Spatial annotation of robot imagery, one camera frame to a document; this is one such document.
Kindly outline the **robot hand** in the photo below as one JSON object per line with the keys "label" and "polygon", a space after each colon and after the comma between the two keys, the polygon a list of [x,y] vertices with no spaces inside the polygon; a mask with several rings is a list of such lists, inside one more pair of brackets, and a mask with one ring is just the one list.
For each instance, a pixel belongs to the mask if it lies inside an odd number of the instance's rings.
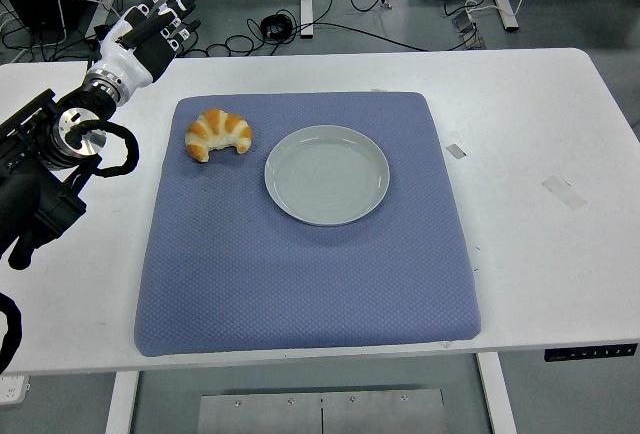
{"label": "robot hand", "polygon": [[156,82],[200,26],[188,19],[196,1],[141,0],[127,9],[101,41],[84,83],[109,92],[121,106]]}

